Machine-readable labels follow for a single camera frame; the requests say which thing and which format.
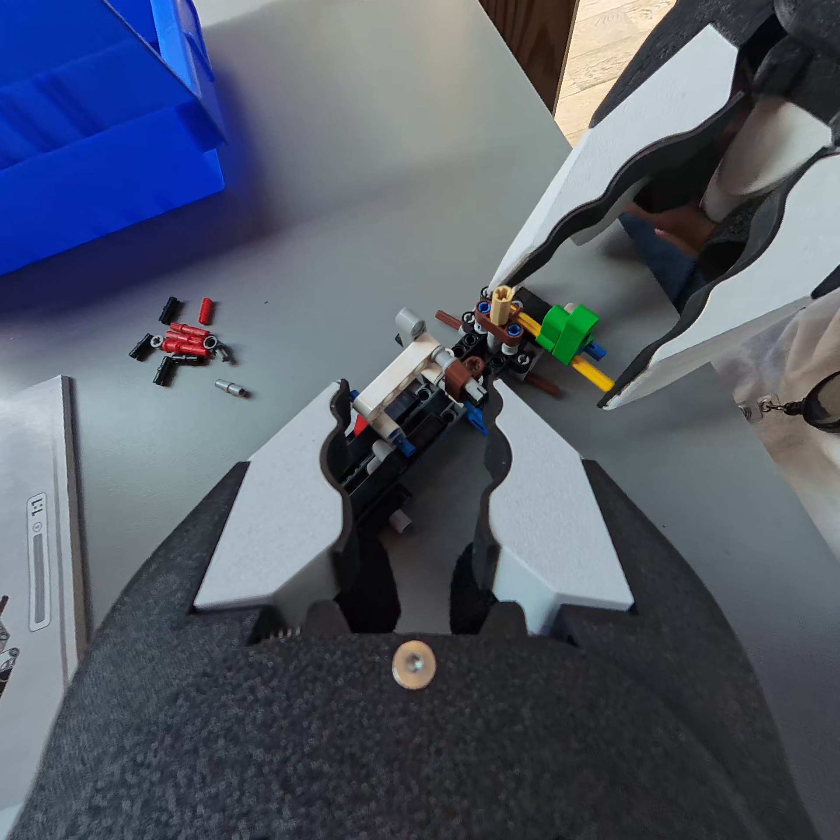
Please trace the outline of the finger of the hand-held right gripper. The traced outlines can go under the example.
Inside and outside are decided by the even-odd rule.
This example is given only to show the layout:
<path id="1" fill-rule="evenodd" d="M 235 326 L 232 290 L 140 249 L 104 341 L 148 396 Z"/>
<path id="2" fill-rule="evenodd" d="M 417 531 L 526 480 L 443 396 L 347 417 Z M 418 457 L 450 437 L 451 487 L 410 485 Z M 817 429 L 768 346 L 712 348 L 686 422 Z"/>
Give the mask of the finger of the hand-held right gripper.
<path id="1" fill-rule="evenodd" d="M 583 245 L 610 226 L 653 177 L 703 148 L 740 99 L 739 49 L 706 26 L 616 105 L 565 159 L 489 284 L 516 287 L 567 240 Z"/>
<path id="2" fill-rule="evenodd" d="M 763 197 L 740 257 L 688 300 L 598 406 L 649 396 L 823 295 L 838 267 L 838 223 L 839 155 L 824 151 Z"/>

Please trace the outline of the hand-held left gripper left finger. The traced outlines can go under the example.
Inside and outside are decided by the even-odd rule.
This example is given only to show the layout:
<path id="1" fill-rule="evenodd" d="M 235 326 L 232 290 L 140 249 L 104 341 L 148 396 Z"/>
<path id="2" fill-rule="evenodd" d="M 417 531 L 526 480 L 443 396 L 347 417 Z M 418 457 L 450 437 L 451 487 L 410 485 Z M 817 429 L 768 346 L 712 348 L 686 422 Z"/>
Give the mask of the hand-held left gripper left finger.
<path id="1" fill-rule="evenodd" d="M 250 458 L 197 591 L 199 611 L 274 606 L 304 614 L 361 570 L 347 459 L 350 388 L 329 384 Z"/>

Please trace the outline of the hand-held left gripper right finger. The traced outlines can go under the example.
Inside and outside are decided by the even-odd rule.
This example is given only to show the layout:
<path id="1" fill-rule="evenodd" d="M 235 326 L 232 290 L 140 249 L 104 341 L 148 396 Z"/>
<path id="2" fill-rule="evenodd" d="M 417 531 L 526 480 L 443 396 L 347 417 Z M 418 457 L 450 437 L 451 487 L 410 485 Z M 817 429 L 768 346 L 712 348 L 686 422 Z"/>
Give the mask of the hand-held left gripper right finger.
<path id="1" fill-rule="evenodd" d="M 479 588 L 519 604 L 530 635 L 548 635 L 566 605 L 627 612 L 634 595 L 581 455 L 500 380 L 488 385 L 483 416 Z"/>

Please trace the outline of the person's right hand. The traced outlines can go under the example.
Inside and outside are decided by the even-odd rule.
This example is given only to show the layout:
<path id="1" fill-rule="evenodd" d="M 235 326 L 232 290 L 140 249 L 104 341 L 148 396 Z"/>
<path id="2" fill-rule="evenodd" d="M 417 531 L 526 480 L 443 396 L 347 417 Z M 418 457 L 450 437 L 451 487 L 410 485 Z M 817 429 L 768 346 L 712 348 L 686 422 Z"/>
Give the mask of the person's right hand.
<path id="1" fill-rule="evenodd" d="M 695 258 L 715 231 L 718 223 L 709 218 L 697 201 L 669 209 L 662 213 L 649 213 L 641 206 L 630 203 L 625 211 L 651 224 L 656 235 L 680 251 Z"/>

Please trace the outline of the brown wooden panel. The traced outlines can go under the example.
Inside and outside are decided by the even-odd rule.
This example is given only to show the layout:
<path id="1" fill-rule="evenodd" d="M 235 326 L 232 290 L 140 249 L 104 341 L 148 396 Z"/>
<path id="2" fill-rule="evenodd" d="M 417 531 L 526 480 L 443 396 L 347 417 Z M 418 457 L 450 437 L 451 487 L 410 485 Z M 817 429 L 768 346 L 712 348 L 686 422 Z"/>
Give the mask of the brown wooden panel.
<path id="1" fill-rule="evenodd" d="M 578 1 L 481 1 L 540 99 L 554 112 Z"/>

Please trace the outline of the lego truck chassis assembly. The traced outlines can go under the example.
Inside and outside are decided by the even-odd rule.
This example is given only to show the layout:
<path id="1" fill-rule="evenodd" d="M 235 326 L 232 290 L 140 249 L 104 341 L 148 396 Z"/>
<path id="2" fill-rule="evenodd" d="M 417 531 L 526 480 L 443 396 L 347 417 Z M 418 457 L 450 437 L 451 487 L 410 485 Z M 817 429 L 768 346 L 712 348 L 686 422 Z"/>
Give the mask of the lego truck chassis assembly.
<path id="1" fill-rule="evenodd" d="M 444 438 L 451 427 L 468 422 L 486 434 L 483 408 L 488 381 L 509 375 L 558 397 L 561 389 L 537 375 L 543 354 L 536 340 L 550 305 L 525 287 L 512 295 L 507 343 L 485 329 L 491 295 L 483 290 L 471 311 L 459 318 L 438 311 L 440 320 L 458 328 L 452 346 L 438 342 L 424 320 L 403 309 L 395 337 L 402 351 L 361 392 L 350 394 L 355 412 L 347 433 L 348 454 L 340 473 L 357 525 L 372 530 L 390 522 L 402 531 L 411 493 L 401 481 Z"/>

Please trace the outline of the person's white shirt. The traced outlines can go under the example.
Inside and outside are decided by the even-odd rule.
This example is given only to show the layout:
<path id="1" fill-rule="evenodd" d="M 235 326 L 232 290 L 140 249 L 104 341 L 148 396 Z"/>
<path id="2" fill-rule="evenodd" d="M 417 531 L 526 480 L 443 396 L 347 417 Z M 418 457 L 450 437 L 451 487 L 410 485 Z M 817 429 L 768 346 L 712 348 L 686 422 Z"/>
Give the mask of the person's white shirt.
<path id="1" fill-rule="evenodd" d="M 839 368 L 839 291 L 811 302 L 713 360 L 737 403 L 775 394 L 795 402 Z M 769 454 L 801 498 L 838 506 L 838 435 L 771 412 L 755 425 Z"/>

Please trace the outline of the blue plastic bin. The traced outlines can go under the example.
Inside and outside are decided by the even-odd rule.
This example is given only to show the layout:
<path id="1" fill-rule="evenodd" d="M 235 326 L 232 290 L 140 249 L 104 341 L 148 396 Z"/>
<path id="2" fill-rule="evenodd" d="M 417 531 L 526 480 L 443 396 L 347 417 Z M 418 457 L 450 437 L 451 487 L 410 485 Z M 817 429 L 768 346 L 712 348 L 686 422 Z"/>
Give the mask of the blue plastic bin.
<path id="1" fill-rule="evenodd" d="M 194 2 L 1 2 L 1 271 L 221 192 Z"/>

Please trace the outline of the green lego piece yellow axle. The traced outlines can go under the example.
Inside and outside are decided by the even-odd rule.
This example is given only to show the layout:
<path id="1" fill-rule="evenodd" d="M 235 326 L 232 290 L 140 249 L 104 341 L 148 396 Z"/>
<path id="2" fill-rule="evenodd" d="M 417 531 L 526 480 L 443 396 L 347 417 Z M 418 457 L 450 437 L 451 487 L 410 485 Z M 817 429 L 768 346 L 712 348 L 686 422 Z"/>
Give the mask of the green lego piece yellow axle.
<path id="1" fill-rule="evenodd" d="M 512 308 L 510 317 L 510 322 L 521 326 L 552 357 L 607 393 L 613 389 L 614 381 L 592 363 L 602 361 L 606 356 L 606 350 L 592 337 L 599 320 L 592 310 L 581 304 L 571 308 L 551 307 L 541 322 L 522 308 Z"/>

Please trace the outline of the cluster of red black pins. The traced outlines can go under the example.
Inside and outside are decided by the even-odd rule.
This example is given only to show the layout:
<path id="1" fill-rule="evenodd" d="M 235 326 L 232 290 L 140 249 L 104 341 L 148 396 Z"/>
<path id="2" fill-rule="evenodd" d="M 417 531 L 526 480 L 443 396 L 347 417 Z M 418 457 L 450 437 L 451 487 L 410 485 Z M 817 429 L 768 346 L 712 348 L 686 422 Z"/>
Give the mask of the cluster of red black pins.
<path id="1" fill-rule="evenodd" d="M 136 362 L 160 357 L 152 380 L 159 387 L 171 386 L 181 368 L 205 368 L 213 361 L 236 363 L 233 349 L 213 330 L 217 302 L 202 298 L 195 322 L 184 320 L 185 305 L 177 297 L 168 297 L 158 318 L 158 332 L 142 335 L 127 353 Z"/>

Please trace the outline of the lego instruction booklet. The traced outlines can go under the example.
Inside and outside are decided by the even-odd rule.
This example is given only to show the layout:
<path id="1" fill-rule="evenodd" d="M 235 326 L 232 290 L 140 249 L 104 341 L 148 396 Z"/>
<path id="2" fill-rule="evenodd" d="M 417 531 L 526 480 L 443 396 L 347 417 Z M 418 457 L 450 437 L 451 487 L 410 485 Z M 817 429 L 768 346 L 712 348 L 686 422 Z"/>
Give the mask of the lego instruction booklet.
<path id="1" fill-rule="evenodd" d="M 2 713 L 46 727 L 88 640 L 71 380 L 2 400 Z"/>

